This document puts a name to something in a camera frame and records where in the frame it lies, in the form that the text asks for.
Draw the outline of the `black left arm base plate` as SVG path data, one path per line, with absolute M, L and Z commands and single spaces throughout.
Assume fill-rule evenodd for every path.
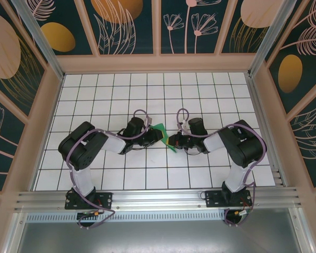
M 111 192 L 92 192 L 86 196 L 86 199 L 99 207 L 111 208 L 112 193 Z M 96 209 L 89 203 L 84 201 L 77 192 L 69 192 L 66 194 L 66 201 L 64 208 L 66 210 L 89 210 Z

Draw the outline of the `long aluminium mounting rail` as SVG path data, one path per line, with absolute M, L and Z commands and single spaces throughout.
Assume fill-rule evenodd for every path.
M 205 189 L 115 190 L 111 209 L 115 211 L 204 210 Z M 297 208 L 302 201 L 294 187 L 257 187 L 256 209 Z M 64 211 L 66 191 L 20 192 L 13 202 L 17 212 Z

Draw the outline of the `grey metal shelf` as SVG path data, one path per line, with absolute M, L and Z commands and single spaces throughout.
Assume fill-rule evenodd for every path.
M 261 209 L 238 227 L 221 220 L 25 222 L 17 253 L 316 253 L 289 209 Z

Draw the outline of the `green paper sheet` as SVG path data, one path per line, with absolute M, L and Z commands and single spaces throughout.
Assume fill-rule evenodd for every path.
M 159 123 L 157 125 L 151 125 L 150 126 L 151 129 L 158 129 L 160 130 L 161 132 L 164 133 L 164 138 L 161 139 L 161 141 L 166 145 L 166 140 L 167 138 L 169 137 L 168 134 L 167 134 L 167 131 L 165 129 L 165 126 L 163 123 Z M 176 153 L 176 149 L 174 147 L 170 148 L 174 153 Z

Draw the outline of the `aluminium corner post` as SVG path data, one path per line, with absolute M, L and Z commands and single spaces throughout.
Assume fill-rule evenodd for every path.
M 55 53 L 50 47 L 46 37 L 44 36 L 39 24 L 30 12 L 24 0 L 11 0 L 17 12 L 20 14 L 23 22 L 27 26 L 30 33 L 34 36 L 36 44 L 40 47 L 42 53 L 48 60 L 51 68 L 54 70 L 56 76 L 60 81 L 64 78 L 64 72 L 56 58 Z
M 256 55 L 248 69 L 248 77 L 253 78 L 257 73 L 263 61 L 265 60 L 268 52 L 270 51 L 275 40 L 281 33 L 285 23 L 291 15 L 297 0 L 284 0 L 280 6 L 272 24 L 266 32 L 264 39 L 262 40 L 260 47 L 258 48 Z

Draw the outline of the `aluminium side rail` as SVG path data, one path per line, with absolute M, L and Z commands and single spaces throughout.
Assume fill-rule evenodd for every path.
M 271 133 L 270 125 L 266 117 L 266 112 L 261 101 L 261 97 L 257 90 L 256 84 L 253 78 L 246 77 L 247 86 L 250 92 L 252 104 L 255 109 L 256 118 L 258 120 L 259 128 L 262 138 L 267 144 L 268 150 L 266 152 L 269 162 L 269 167 L 272 172 L 272 177 L 277 187 L 287 187 L 288 183 L 285 178 L 285 174 L 282 169 L 282 164 L 275 147 L 274 138 Z

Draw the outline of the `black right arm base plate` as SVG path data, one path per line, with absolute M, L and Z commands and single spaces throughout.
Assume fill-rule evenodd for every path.
M 235 193 L 225 193 L 221 190 L 206 191 L 205 202 L 208 208 L 243 207 L 244 204 L 252 206 L 251 194 L 247 189 Z

